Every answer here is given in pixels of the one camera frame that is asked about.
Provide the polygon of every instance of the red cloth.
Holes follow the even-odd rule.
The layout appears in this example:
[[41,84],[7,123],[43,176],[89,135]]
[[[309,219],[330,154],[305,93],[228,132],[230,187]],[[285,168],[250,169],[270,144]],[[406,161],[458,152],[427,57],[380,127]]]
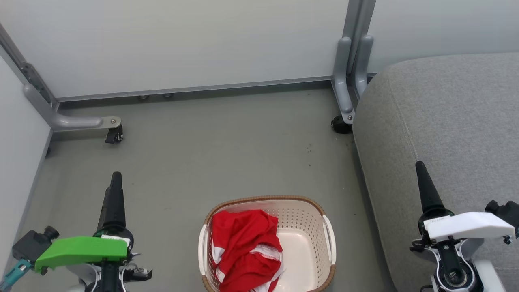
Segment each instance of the red cloth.
[[274,290],[283,251],[277,226],[278,218],[262,210],[221,211],[213,216],[213,264],[221,292],[263,291],[267,288],[259,286],[266,283],[268,292]]

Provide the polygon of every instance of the caster wheel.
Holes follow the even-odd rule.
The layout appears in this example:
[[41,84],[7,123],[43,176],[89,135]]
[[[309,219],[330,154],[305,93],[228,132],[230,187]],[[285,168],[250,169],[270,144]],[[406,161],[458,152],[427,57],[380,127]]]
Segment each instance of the caster wheel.
[[105,143],[119,143],[124,138],[124,135],[122,134],[122,125],[119,125],[117,128],[111,128],[108,130],[108,134],[106,135]]
[[338,134],[350,134],[352,133],[351,124],[346,124],[343,120],[343,116],[338,115],[332,120],[333,130]]

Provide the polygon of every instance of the laundry basket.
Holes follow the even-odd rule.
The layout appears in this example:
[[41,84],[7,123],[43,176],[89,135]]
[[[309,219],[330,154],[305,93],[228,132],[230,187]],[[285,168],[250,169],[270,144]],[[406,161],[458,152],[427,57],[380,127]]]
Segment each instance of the laundry basket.
[[211,221],[219,211],[241,212],[261,209],[278,221],[278,238],[283,248],[283,265],[274,292],[321,292],[335,274],[337,256],[332,225],[323,209],[302,196],[262,196],[219,204],[209,212],[198,240],[198,265],[207,291],[219,292],[211,251]]

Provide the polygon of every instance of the gray fabric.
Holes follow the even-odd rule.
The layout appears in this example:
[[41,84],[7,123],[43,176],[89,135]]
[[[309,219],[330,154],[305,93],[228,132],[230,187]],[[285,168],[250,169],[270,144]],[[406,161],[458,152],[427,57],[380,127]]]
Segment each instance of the gray fabric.
[[[417,160],[455,213],[519,202],[518,72],[519,53],[424,58],[388,67],[362,96],[353,133],[399,292],[419,291],[434,268],[408,250],[420,238]],[[519,244],[489,240],[476,258],[517,290]]]

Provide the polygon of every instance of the basket handle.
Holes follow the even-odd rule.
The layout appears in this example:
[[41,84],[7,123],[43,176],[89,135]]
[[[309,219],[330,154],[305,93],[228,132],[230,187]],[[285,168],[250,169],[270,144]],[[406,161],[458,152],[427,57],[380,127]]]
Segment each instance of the basket handle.
[[326,245],[328,246],[328,251],[330,255],[330,262],[335,264],[335,260],[337,259],[337,246],[335,245],[335,234],[333,233],[332,224],[326,215],[323,215],[324,226],[326,227],[325,237],[326,237]]
[[198,237],[198,267],[200,274],[204,276],[207,272],[207,224],[202,226]]

